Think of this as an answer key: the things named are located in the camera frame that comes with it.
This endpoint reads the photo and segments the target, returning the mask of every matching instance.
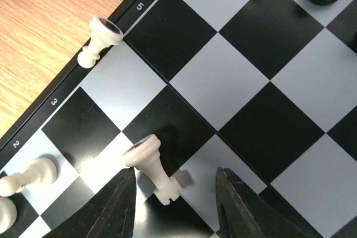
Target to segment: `number 5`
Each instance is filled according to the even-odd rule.
[[[143,3],[140,3],[139,5],[136,6],[136,9],[139,11],[144,7]]]

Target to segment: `black square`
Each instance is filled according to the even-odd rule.
[[[78,172],[120,133],[82,88],[42,130]]]
[[[155,134],[161,141],[160,158],[169,176],[214,135],[213,129],[169,86],[138,114],[123,133],[132,143]]]
[[[327,26],[335,36],[357,53],[357,0],[353,0]]]
[[[332,238],[356,238],[357,237],[357,217],[352,219],[341,230],[334,234]]]
[[[271,82],[219,132],[267,182],[324,134]]]
[[[0,173],[0,178],[6,175],[5,172],[2,172]],[[16,206],[17,217],[11,228],[0,235],[1,238],[19,237],[38,218],[37,212],[22,193],[16,193],[8,198]]]
[[[357,106],[342,118],[328,135],[357,161]]]
[[[267,187],[259,196],[276,212],[307,233],[310,238],[322,238],[322,236],[274,189]]]
[[[214,231],[206,222],[179,197],[168,206],[163,206],[155,195],[136,209],[136,220],[133,237],[155,238],[210,238]]]
[[[222,232],[221,232],[221,229],[219,229],[217,232],[216,232],[217,236],[219,238],[224,238],[223,235],[222,235]]]
[[[159,0],[126,40],[171,80],[215,34],[183,0]]]
[[[92,197],[93,191],[78,177],[41,215],[53,230],[82,208]]]
[[[322,29],[293,0],[250,0],[220,34],[271,79]]]

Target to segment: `wooden table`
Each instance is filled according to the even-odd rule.
[[[122,0],[0,0],[0,137]]]

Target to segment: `white pawn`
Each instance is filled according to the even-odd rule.
[[[154,194],[165,206],[170,204],[170,199],[177,200],[181,194],[182,187],[175,177],[168,177],[160,161],[161,145],[156,135],[149,135],[123,154],[123,160],[127,167],[135,167],[145,173],[155,184]]]
[[[57,177],[55,164],[47,158],[33,160],[23,173],[15,173],[0,179],[0,196],[19,193],[27,186],[50,185]]]
[[[0,197],[0,234],[12,227],[17,218],[15,204],[5,197]]]
[[[123,32],[111,21],[95,16],[89,22],[91,38],[88,46],[83,46],[78,54],[78,64],[83,68],[92,68],[99,60],[99,53],[106,47],[118,45],[124,38]]]

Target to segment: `chessboard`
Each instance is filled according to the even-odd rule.
[[[356,237],[356,18],[357,0],[123,1],[123,41],[89,69],[79,50],[1,139],[0,177],[44,155],[59,174],[9,197],[0,237],[48,234],[149,134],[183,190],[164,206],[136,171],[134,238],[220,237],[217,167],[311,237]]]

